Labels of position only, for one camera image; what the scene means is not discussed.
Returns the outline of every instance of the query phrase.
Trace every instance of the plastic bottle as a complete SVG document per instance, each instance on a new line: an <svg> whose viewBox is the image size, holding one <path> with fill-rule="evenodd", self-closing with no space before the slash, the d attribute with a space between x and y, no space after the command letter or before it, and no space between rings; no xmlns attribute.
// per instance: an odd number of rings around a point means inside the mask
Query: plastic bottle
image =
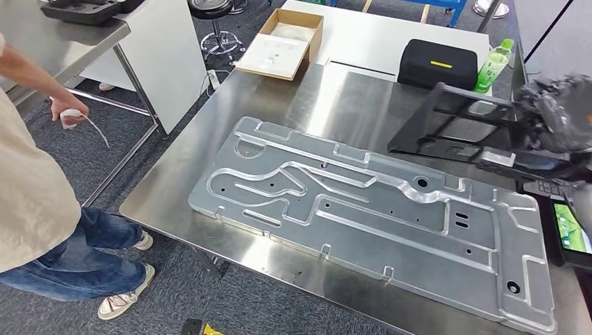
<svg viewBox="0 0 592 335"><path fill-rule="evenodd" d="M477 75L477 86L475 86L474 89L475 92L487 93L489 91L491 85L496 81L498 75L510 61L513 45L514 40L506 38L502 41L499 47L493 49L487 55L487 60Z"/></svg>

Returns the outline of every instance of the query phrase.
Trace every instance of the jeans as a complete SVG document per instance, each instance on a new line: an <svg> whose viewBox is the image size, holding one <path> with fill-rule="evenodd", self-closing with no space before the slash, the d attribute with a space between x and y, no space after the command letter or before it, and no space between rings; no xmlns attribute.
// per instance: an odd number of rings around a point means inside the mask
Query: jeans
<svg viewBox="0 0 592 335"><path fill-rule="evenodd" d="M141 237L139 225L100 209L82 208L66 241L36 260L0 273L0 283L63 302L131 292L144 282L144 265L96 248L129 248Z"/></svg>

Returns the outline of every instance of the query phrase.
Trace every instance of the metal table leg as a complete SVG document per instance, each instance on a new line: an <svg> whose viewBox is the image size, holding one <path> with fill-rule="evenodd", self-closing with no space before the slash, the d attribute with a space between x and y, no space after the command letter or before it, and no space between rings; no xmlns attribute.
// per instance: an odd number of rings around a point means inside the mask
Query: metal table leg
<svg viewBox="0 0 592 335"><path fill-rule="evenodd" d="M73 94L83 96L85 98L89 98L89 99L92 99L95 101L106 103L111 106L115 106L118 108L129 110L134 113L138 113L141 115L151 117L153 124L150 126L150 128L148 128L146 133L144 133L144 135L142 135L142 137L133 145L133 147L130 149L130 151L115 165L113 170L111 170L111 172L109 172L107 177L101 182L101 184L99 184L99 186L90 195L90 197L82 203L83 207L88 207L88 206L92 205L93 202L95 202L95 200L98 198L98 196L101 195L101 193L103 193L103 191L107 188L107 186L109 186L109 184L111 184L113 179L115 179L115 177L121 172L121 170L124 168L124 166L131 160L133 155L148 140L148 138L150 138L150 135L152 135L152 133L154 133L154 131L158 131L161 134L161 137L163 139L165 139L167 137L167 133L166 133L162 123L158 119L158 115L156 115L156 111L155 111L154 107L152 106L150 100L148 99L148 95L146 94L146 91L144 91L144 88L140 84L140 81L139 81L137 75L133 71L131 64L130 64L129 60L127 59L123 49L121 48L121 46L119 44L117 44L113 47L113 51L115 51L115 54L117 55L117 58L119 59L119 62L124 67L124 70L126 71L126 74L128 75L129 80L131 81L132 85L135 88L136 93L138 93L138 95L140 96L140 100L142 101L142 103L144 104L144 106L146 107L147 110L143 110L141 108L130 106L125 103L120 103L120 102L117 102L114 100L103 98L101 96L96 96L94 94L89 94L89 93L86 93L83 91L79 91L77 89L70 89L69 91L72 92Z"/></svg>
<svg viewBox="0 0 592 335"><path fill-rule="evenodd" d="M210 256L206 252L201 251L194 246L191 248L193 251L195 251L195 254L209 274L211 274L214 278L222 278L224 276L226 273L226 268L228 267L228 262L225 260L221 261L217 256Z"/></svg>
<svg viewBox="0 0 592 335"><path fill-rule="evenodd" d="M103 191L107 188L107 186L109 186L109 184L111 184L111 181L113 181L113 179L115 179L115 177L119 174L119 172L121 172L121 169L123 169L124 166L126 166L126 164L129 162L129 160L140 149L140 147L146 142L146 140L148 140L150 135L152 135L152 133L156 130L157 127L158 126L156 124L152 124L150 126L150 128L148 128L146 133L144 133L144 135L142 135L140 140L137 141L133 145L131 150L119 161L119 163L113 168L113 170L111 170L111 172L109 172L107 177L101 182L101 184L99 184L99 186L96 188L96 190L94 190L94 192L91 194L91 196L88 199L86 199L86 201L84 201L82 203L83 207L88 207L88 206L92 205L92 203L96 200L96 198L98 198L98 196L101 195L101 193L103 193Z"/></svg>
<svg viewBox="0 0 592 335"><path fill-rule="evenodd" d="M500 5L500 2L501 2L501 0L493 0L491 2L491 5L489 6L489 10L487 11L487 14L485 14L485 17L483 18L483 21L481 21L481 25L477 29L477 32L478 33L484 33L485 32L485 30L487 29L487 26L491 22L492 17L494 16L494 14L496 13L496 11L498 10L498 7Z"/></svg>
<svg viewBox="0 0 592 335"><path fill-rule="evenodd" d="M113 51L115 51L115 54L119 59L119 62L124 67L124 70L126 71L129 80L135 88L136 93L138 93L138 95L140 96L140 100L150 113L150 116L154 120L154 123L157 125L157 129L158 132L161 134L161 137L166 138L167 133L163 125L161 124L161 121L158 119L158 115L156 115L156 110L154 109L154 106L152 106L150 99L148 99L148 95L146 94L146 91L144 91L144 87L142 87L142 84L140 84L140 80L138 79L137 75L135 75L135 72L133 71L133 68L131 67L131 64L128 58L126 57L126 54L124 53L123 49L119 44L117 44L113 47Z"/></svg>

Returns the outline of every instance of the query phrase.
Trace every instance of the power outlet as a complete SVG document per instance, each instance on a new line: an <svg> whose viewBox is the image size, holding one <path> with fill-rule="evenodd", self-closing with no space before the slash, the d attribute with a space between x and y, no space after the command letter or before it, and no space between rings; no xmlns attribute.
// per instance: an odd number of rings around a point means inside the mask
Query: power outlet
<svg viewBox="0 0 592 335"><path fill-rule="evenodd" d="M220 81L218 80L218 75L216 74L216 71L208 70L207 76L209 77L209 82L212 83L212 88L214 89L214 91L216 91L218 87L220 87Z"/></svg>

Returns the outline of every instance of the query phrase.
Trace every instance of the black stool seat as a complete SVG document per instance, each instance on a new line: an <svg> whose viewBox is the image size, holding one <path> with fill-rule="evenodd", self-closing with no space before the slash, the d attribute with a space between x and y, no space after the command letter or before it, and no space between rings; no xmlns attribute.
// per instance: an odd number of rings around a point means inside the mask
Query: black stool seat
<svg viewBox="0 0 592 335"><path fill-rule="evenodd" d="M191 16L213 20L226 16L232 10L232 0L188 0Z"/></svg>

